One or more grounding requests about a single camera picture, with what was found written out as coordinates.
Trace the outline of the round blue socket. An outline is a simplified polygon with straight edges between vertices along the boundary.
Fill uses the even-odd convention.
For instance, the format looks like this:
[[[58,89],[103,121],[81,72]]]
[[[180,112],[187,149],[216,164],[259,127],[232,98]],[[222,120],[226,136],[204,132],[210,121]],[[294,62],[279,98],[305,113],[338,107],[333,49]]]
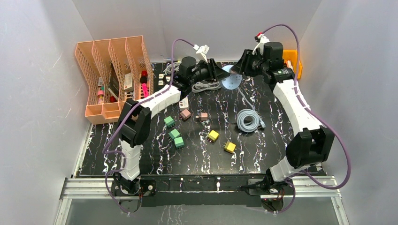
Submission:
[[[229,73],[229,76],[220,81],[222,88],[227,90],[235,90],[242,82],[242,75],[237,74],[231,70],[232,65],[223,66],[222,69]]]

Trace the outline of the pink plug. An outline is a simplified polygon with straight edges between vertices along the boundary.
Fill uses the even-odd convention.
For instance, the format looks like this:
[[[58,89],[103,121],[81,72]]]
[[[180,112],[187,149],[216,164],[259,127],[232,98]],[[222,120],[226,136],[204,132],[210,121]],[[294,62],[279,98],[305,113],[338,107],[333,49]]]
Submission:
[[[198,114],[195,116],[195,119],[196,119],[197,121],[200,121],[200,122],[207,121],[207,120],[208,120],[208,113],[206,113],[206,112],[198,113]]]

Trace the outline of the pink plug adapter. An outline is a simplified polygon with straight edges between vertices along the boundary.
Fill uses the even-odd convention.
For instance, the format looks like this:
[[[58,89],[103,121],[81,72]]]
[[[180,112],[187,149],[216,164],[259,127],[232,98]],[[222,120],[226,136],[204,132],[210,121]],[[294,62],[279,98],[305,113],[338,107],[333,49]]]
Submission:
[[[179,113],[179,118],[182,120],[187,120],[190,118],[192,113],[188,109],[184,109]]]

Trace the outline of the yellow plug adapter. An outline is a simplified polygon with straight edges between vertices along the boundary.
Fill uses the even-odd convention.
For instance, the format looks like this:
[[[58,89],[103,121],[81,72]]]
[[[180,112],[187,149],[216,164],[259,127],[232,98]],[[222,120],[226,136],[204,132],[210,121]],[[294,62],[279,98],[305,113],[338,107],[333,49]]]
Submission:
[[[209,134],[207,135],[207,138],[210,142],[215,142],[218,139],[218,137],[219,137],[219,133],[214,130],[211,130],[209,132]]]

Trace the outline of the green plug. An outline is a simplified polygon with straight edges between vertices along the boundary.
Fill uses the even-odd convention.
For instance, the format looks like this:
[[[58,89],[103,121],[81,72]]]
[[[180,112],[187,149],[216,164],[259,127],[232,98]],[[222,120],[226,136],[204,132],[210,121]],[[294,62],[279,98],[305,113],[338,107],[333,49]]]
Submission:
[[[168,116],[164,119],[164,123],[166,127],[171,128],[176,124],[176,121],[171,116]]]

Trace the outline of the yellow plug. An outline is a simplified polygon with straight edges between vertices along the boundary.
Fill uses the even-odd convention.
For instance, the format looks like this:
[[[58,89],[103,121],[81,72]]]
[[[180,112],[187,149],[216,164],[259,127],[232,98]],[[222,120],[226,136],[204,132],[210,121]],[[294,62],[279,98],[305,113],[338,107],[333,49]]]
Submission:
[[[232,143],[230,141],[227,141],[226,143],[224,143],[224,146],[223,146],[224,151],[226,151],[230,154],[233,154],[235,149],[236,149],[236,145],[234,143]]]

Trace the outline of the green plug adapter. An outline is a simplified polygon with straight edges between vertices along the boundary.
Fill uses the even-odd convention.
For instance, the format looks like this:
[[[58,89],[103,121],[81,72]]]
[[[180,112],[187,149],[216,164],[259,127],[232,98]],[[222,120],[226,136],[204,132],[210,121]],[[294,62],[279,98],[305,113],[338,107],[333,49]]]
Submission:
[[[174,139],[174,144],[177,149],[181,149],[185,146],[184,140],[182,137],[177,137]]]
[[[173,129],[168,133],[169,139],[174,140],[181,136],[180,132],[177,129]]]

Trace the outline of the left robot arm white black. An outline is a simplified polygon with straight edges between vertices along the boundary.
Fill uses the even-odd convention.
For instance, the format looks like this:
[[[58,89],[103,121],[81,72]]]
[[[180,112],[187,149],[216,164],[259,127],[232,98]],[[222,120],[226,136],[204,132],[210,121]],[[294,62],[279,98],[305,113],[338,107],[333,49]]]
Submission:
[[[135,195],[140,190],[140,152],[149,136],[152,117],[185,98],[194,84],[221,81],[229,75],[213,58],[197,62],[193,57],[184,57],[178,71],[171,76],[170,84],[142,100],[128,100],[124,104],[117,127],[123,165],[114,178],[127,194]]]

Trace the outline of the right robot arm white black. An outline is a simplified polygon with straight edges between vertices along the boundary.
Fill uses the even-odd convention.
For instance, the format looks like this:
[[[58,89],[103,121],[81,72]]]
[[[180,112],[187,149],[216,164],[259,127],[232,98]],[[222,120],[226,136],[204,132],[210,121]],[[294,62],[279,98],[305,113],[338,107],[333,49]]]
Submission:
[[[231,70],[240,75],[263,76],[291,122],[294,138],[286,147],[286,156],[267,170],[264,181],[265,190],[277,194],[285,179],[328,159],[335,135],[309,113],[295,73],[283,60],[280,42],[267,42],[262,50],[245,49]]]

